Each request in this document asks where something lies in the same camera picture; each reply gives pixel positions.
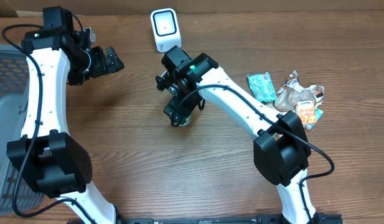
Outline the green capped bottle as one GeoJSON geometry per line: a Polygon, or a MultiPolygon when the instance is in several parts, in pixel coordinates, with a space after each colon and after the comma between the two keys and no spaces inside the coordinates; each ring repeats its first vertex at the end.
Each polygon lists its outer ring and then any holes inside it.
{"type": "Polygon", "coordinates": [[[183,119],[183,122],[180,125],[181,126],[186,126],[186,125],[188,125],[190,123],[190,121],[191,121],[191,116],[185,117],[183,119]]]}

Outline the teal tissue pack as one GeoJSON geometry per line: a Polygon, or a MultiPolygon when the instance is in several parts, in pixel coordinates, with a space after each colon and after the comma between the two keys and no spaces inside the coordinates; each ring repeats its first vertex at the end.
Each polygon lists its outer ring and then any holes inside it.
{"type": "Polygon", "coordinates": [[[324,112],[321,109],[316,108],[316,121],[319,121],[323,114],[324,112]]]}

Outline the green snack packet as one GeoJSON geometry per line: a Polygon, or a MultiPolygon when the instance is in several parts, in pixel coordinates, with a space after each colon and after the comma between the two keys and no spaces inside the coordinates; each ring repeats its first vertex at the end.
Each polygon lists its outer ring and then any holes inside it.
{"type": "Polygon", "coordinates": [[[277,96],[269,72],[247,75],[247,80],[256,100],[265,103],[276,101],[277,96]]]}

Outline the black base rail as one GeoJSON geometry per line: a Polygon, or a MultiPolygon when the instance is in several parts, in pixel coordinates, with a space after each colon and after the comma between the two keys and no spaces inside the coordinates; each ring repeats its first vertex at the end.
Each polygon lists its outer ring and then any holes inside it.
{"type": "MultiPolygon", "coordinates": [[[[313,223],[319,224],[343,224],[342,215],[316,213],[313,223]]],[[[256,217],[231,217],[231,218],[182,218],[182,219],[158,219],[153,218],[122,218],[117,223],[122,224],[285,224],[288,223],[281,214],[265,214],[256,217]]]]}

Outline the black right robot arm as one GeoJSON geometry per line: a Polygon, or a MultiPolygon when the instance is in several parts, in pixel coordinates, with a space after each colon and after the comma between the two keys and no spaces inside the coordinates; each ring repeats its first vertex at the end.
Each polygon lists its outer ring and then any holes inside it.
{"type": "Polygon", "coordinates": [[[188,124],[193,110],[202,110],[206,102],[219,107],[252,139],[254,164],[276,186],[283,220],[314,223],[316,209],[303,181],[311,149],[299,116],[292,111],[281,114],[260,103],[207,54],[192,58],[174,46],[161,62],[166,71],[155,80],[158,90],[168,90],[173,95],[164,109],[171,125],[188,124]]]}

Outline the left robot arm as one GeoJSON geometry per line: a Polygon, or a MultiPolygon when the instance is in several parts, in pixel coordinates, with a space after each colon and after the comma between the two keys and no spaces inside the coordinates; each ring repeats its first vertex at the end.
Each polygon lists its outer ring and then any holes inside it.
{"type": "Polygon", "coordinates": [[[18,46],[29,68],[27,114],[20,138],[7,144],[6,153],[33,192],[64,203],[82,223],[122,223],[92,181],[86,149],[71,137],[67,125],[66,88],[124,68],[113,48],[94,46],[88,27],[60,6],[43,10],[43,24],[28,24],[18,46]]]}

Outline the grey plastic mesh basket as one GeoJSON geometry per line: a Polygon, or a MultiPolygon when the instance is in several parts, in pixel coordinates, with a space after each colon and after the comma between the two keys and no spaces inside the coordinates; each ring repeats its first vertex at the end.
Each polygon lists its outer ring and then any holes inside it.
{"type": "Polygon", "coordinates": [[[27,111],[29,70],[26,57],[0,44],[0,215],[12,213],[18,171],[6,154],[8,142],[20,139],[27,111]]]}

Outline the orange tissue pack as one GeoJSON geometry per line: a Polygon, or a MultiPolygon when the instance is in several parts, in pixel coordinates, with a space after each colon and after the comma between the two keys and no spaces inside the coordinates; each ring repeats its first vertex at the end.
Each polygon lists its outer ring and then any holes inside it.
{"type": "Polygon", "coordinates": [[[311,129],[317,122],[316,109],[312,100],[297,102],[296,114],[306,129],[311,129]]]}

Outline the white barcode scanner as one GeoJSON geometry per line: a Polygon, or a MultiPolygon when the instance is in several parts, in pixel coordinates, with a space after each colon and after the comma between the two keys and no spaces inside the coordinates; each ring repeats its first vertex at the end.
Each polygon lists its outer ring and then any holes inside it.
{"type": "Polygon", "coordinates": [[[177,14],[172,8],[152,11],[150,15],[156,49],[160,53],[167,52],[173,46],[182,47],[177,14]]]}

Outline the beige plastic pouch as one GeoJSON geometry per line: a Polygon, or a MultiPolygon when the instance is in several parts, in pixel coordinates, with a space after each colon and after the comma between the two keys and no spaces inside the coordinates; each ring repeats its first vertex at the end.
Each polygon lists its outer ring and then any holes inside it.
{"type": "Polygon", "coordinates": [[[314,103],[314,107],[317,108],[322,104],[324,94],[324,86],[311,85],[309,87],[303,87],[299,82],[297,71],[293,71],[277,92],[277,99],[266,103],[266,106],[280,113],[286,113],[288,111],[295,111],[298,102],[311,100],[314,103]]]}

